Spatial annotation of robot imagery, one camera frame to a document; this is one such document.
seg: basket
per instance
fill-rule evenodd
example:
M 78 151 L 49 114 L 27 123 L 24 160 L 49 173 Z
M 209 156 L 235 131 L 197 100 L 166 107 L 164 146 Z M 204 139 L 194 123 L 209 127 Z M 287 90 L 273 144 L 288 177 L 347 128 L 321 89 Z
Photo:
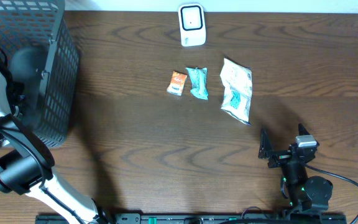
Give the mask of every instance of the basket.
M 0 49 L 8 63 L 24 49 L 45 49 L 45 56 L 37 61 L 41 69 L 33 72 L 39 76 L 37 92 L 35 96 L 24 94 L 32 99 L 28 105 L 32 110 L 24 109 L 19 118 L 48 147 L 57 147 L 66 139 L 78 71 L 78 52 L 63 20 L 64 8 L 64 0 L 0 0 Z M 20 79 L 11 72 L 14 81 Z

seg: wooden table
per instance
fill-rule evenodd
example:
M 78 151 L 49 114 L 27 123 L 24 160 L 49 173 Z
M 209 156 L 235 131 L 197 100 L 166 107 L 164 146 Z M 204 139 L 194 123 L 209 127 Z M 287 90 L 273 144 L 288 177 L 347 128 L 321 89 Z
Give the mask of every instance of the wooden table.
M 66 12 L 81 52 L 72 126 L 51 149 L 56 169 L 104 206 L 164 212 L 242 212 L 287 206 L 280 169 L 257 158 L 260 129 L 276 149 L 302 122 L 320 142 L 312 166 L 358 181 L 358 15 L 206 13 L 207 43 L 184 48 L 176 13 Z M 223 58 L 252 68 L 246 126 L 220 110 Z M 209 100 L 172 71 L 208 68 Z M 330 211 L 351 221 L 358 188 L 335 179 Z M 53 213 L 0 193 L 0 223 Z

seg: gray plastic bin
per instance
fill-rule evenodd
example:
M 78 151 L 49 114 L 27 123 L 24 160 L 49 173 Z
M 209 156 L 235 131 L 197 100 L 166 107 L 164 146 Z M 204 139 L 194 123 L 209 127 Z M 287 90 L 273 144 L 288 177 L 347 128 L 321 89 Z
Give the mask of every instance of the gray plastic bin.
M 15 62 L 23 50 L 30 49 L 34 54 L 38 48 L 45 52 L 44 57 L 41 53 L 35 57 L 42 64 L 42 69 L 32 74 L 38 81 L 25 83 L 29 95 L 24 95 L 31 99 L 33 111 L 24 110 L 21 119 L 48 147 L 61 145 L 67 136 L 78 70 L 78 52 L 63 20 L 64 9 L 64 0 L 0 0 L 0 48 L 8 63 Z M 26 78 L 23 73 L 18 77 L 11 72 L 14 80 Z M 34 85 L 39 90 L 30 96 L 29 89 Z

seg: black square outline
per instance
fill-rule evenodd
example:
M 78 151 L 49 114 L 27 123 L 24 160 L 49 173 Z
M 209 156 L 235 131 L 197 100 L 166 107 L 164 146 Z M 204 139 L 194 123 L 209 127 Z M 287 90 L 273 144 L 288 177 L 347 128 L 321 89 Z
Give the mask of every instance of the black square outline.
M 199 27 L 199 28 L 194 28 L 194 29 L 186 29 L 185 28 L 185 25 L 183 24 L 183 9 L 185 9 L 185 8 L 188 8 L 188 7 L 197 7 L 198 8 L 198 10 L 200 10 L 200 22 L 201 22 L 201 26 Z M 181 9 L 180 9 L 180 17 L 181 17 L 181 26 L 182 26 L 182 28 L 185 30 L 185 31 L 190 31 L 190 30 L 199 30 L 199 29 L 201 29 L 201 28 L 203 28 L 203 15 L 202 15 L 202 13 L 201 13 L 201 8 L 199 7 L 199 6 L 185 6 L 185 7 L 182 7 Z

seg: white packet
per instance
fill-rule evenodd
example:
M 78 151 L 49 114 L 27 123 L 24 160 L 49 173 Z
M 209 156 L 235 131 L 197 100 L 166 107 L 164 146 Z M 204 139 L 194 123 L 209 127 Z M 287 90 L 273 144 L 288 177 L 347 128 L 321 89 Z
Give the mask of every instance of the white packet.
M 221 109 L 243 122 L 249 123 L 252 97 L 252 72 L 229 59 L 224 59 L 221 71 L 224 96 Z

